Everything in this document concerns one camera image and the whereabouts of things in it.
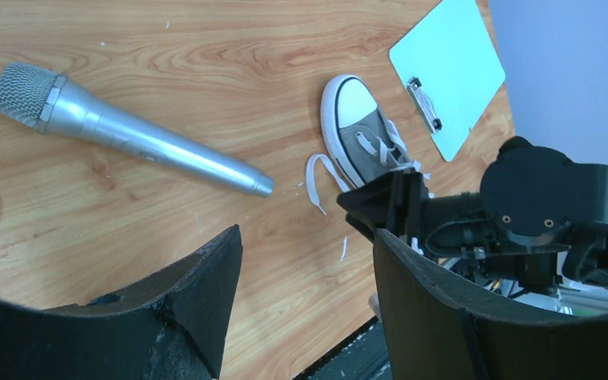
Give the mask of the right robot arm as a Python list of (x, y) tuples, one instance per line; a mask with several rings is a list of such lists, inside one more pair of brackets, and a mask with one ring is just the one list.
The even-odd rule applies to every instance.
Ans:
[(337, 203), (365, 238), (388, 230), (489, 279), (541, 293), (562, 279), (608, 288), (608, 165), (521, 137), (500, 147), (477, 192), (432, 198), (422, 173), (398, 169)]

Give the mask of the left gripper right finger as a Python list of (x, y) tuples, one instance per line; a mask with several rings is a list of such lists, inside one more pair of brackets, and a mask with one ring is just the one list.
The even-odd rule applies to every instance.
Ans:
[(485, 290), (387, 230), (374, 273), (395, 379), (608, 379), (608, 314), (577, 317)]

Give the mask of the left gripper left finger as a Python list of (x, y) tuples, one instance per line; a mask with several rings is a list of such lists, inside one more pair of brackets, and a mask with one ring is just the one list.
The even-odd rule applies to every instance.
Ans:
[(216, 379), (243, 247), (238, 226), (127, 287), (35, 310), (0, 299), (0, 379)]

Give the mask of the grey canvas sneaker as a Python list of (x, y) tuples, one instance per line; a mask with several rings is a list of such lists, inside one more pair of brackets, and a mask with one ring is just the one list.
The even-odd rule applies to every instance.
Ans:
[(355, 75), (338, 75), (325, 85), (320, 121), (329, 157), (352, 188), (390, 171), (420, 170), (395, 123)]

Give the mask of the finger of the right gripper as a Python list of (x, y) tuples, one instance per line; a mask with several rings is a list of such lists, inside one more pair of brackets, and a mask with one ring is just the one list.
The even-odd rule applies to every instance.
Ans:
[(428, 199), (423, 174), (405, 169), (345, 192), (336, 203), (346, 212), (345, 221), (368, 241), (375, 240), (378, 230), (411, 241), (420, 235), (421, 208)]

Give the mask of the white shoelace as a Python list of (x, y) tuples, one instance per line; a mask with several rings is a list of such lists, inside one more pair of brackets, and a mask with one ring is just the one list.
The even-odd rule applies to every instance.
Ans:
[(342, 192), (361, 188), (378, 177), (396, 170), (421, 171), (413, 160), (394, 122), (379, 115), (369, 115), (354, 122), (334, 118), (321, 121), (327, 154), (313, 154), (305, 168), (307, 195), (323, 214), (317, 190), (315, 165), (320, 162)]

